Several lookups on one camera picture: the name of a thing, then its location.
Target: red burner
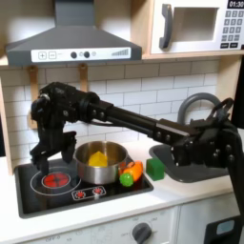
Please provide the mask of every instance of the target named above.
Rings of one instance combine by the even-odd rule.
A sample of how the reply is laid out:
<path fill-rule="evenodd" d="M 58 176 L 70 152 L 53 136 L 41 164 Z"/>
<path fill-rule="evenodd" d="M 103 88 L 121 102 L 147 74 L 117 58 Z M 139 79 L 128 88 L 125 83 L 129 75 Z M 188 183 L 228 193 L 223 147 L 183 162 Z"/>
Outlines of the red burner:
<path fill-rule="evenodd" d="M 43 179 L 45 187 L 59 188 L 68 185 L 70 178 L 65 173 L 51 173 Z"/>

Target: black cable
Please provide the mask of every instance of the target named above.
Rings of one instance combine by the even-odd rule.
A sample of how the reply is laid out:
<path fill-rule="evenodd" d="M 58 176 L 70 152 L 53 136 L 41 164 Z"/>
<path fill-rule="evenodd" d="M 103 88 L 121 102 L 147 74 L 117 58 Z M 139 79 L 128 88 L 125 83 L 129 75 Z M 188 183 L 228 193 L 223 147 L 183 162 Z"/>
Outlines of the black cable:
<path fill-rule="evenodd" d="M 99 122 L 90 122 L 90 124 L 94 125 L 94 126 L 104 126 L 104 127 L 121 127 L 121 126 L 115 126 L 114 124 L 110 123 L 99 123 Z"/>

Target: oven knob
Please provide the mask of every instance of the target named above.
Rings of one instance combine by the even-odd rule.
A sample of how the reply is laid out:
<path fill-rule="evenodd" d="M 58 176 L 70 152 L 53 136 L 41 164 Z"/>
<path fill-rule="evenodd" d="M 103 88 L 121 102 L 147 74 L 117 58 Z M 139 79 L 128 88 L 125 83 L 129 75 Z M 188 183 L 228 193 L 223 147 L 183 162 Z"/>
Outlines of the oven knob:
<path fill-rule="evenodd" d="M 152 229 L 147 223 L 140 223 L 132 230 L 134 240 L 140 244 L 144 243 L 152 234 Z"/>
<path fill-rule="evenodd" d="M 85 51 L 84 56 L 85 56 L 86 58 L 89 58 L 89 57 L 90 57 L 90 53 L 89 53 L 88 51 Z"/>
<path fill-rule="evenodd" d="M 96 189 L 94 189 L 93 192 L 96 193 L 96 194 L 101 194 L 102 190 L 100 188 L 96 188 Z"/>
<path fill-rule="evenodd" d="M 84 193 L 79 192 L 79 193 L 77 193 L 77 196 L 78 196 L 79 198 L 83 198 L 83 197 L 84 197 Z"/>
<path fill-rule="evenodd" d="M 72 57 L 72 58 L 76 58 L 76 57 L 77 57 L 77 53 L 76 53 L 75 51 L 73 51 L 73 52 L 71 53 L 71 57 Z"/>

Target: burner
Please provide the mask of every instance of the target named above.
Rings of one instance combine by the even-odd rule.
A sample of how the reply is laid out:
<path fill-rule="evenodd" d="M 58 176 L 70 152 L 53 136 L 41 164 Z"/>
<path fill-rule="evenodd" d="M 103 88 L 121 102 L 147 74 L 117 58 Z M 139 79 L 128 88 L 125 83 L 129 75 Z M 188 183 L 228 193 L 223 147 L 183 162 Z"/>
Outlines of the burner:
<path fill-rule="evenodd" d="M 50 173 L 48 176 L 43 177 L 42 184 L 47 188 L 61 188 L 67 186 L 71 182 L 71 177 L 66 173 Z"/>
<path fill-rule="evenodd" d="M 52 167 L 44 176 L 38 172 L 30 181 L 30 187 L 38 194 L 56 196 L 74 191 L 81 179 L 77 173 L 67 167 Z"/>

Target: stove knob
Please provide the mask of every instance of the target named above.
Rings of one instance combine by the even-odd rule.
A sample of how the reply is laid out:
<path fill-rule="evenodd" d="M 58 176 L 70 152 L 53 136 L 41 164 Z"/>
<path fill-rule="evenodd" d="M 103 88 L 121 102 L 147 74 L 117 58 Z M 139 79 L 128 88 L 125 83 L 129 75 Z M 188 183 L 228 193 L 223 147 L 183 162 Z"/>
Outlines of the stove knob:
<path fill-rule="evenodd" d="M 94 189 L 93 192 L 96 193 L 96 194 L 101 194 L 102 190 L 100 188 L 96 188 L 96 189 Z"/>
<path fill-rule="evenodd" d="M 140 223 L 132 230 L 132 236 L 137 244 L 144 243 L 152 234 L 152 229 L 147 223 Z"/>
<path fill-rule="evenodd" d="M 83 198 L 83 197 L 84 197 L 84 193 L 79 192 L 79 193 L 77 193 L 77 196 L 78 196 L 79 198 Z"/>

